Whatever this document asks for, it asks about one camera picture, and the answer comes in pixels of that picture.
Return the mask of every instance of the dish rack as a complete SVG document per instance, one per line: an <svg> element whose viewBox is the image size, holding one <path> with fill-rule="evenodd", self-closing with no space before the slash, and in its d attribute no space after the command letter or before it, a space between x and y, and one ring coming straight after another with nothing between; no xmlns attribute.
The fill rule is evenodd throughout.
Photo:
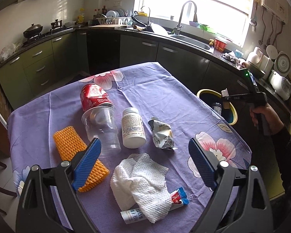
<svg viewBox="0 0 291 233"><path fill-rule="evenodd" d="M107 18L97 18L99 24L125 24L130 22L132 19L130 17L107 17Z"/></svg>

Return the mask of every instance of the clear plastic cup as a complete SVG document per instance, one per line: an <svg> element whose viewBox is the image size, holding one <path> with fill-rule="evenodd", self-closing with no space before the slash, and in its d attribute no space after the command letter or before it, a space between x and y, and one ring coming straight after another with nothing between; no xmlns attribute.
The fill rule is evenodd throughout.
<svg viewBox="0 0 291 233"><path fill-rule="evenodd" d="M101 141L99 158L109 157L121 151L113 108L98 106L89 109L83 114L82 123L85 125L89 141L94 137Z"/></svg>

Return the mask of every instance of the table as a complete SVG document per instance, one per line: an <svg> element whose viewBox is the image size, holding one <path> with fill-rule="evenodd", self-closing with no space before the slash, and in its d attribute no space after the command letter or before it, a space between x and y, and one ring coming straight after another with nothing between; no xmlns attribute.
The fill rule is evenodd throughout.
<svg viewBox="0 0 291 233"><path fill-rule="evenodd" d="M188 142L192 137L199 138L203 147L216 154L220 160L226 159L242 169L249 166L250 148L224 119L159 63L144 63L66 85L29 102L10 115L8 134L18 191L21 191L22 181L32 165L49 168L61 162L52 137L56 131L72 125L85 143L89 143L81 122L83 110L79 97L82 87L88 82L102 86L113 101L122 146L120 154L101 159L110 170L108 177L90 191L78 194L90 218L102 233L138 232L141 228L142 232L149 233L190 231L212 195L190 160ZM122 112L131 106L139 110L147 138L147 143L139 149L125 148L121 136ZM147 124L151 117L171 125L177 150L164 151L154 146ZM123 159L131 153L144 152L169 168L166 175L168 191L172 192L182 186L190 204L169 212L155 224L145 220L126 225L110 188L110 179L114 168ZM234 187L228 206L231 206L236 194L237 187ZM53 197L63 225L68 226L56 189L53 189Z"/></svg>

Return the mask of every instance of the metal bolt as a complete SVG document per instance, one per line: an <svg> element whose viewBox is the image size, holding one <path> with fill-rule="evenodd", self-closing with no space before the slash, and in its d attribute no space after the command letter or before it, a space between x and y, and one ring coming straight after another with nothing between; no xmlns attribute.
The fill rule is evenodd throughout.
<svg viewBox="0 0 291 233"><path fill-rule="evenodd" d="M39 169L39 166L38 165L33 165L32 167L31 167L31 170L33 170L33 171L36 171L36 170L38 170Z"/></svg>
<svg viewBox="0 0 291 233"><path fill-rule="evenodd" d="M222 160L222 161L220 161L220 166L222 166L222 167L228 167L228 162Z"/></svg>
<svg viewBox="0 0 291 233"><path fill-rule="evenodd" d="M70 165L70 162L67 161L67 160L61 162L61 166L62 166L62 167L67 167L67 166L69 166L69 165Z"/></svg>
<svg viewBox="0 0 291 233"><path fill-rule="evenodd" d="M257 172L258 168L256 166L250 166L251 171Z"/></svg>

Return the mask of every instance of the crumpled white paper towel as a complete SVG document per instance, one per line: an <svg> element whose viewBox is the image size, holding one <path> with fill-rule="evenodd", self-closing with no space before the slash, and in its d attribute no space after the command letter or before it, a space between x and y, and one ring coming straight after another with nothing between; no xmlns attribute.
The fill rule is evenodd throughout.
<svg viewBox="0 0 291 233"><path fill-rule="evenodd" d="M137 203L151 223L163 219L172 205L165 181L167 171L146 153L122 160L110 182L120 209L126 211Z"/></svg>

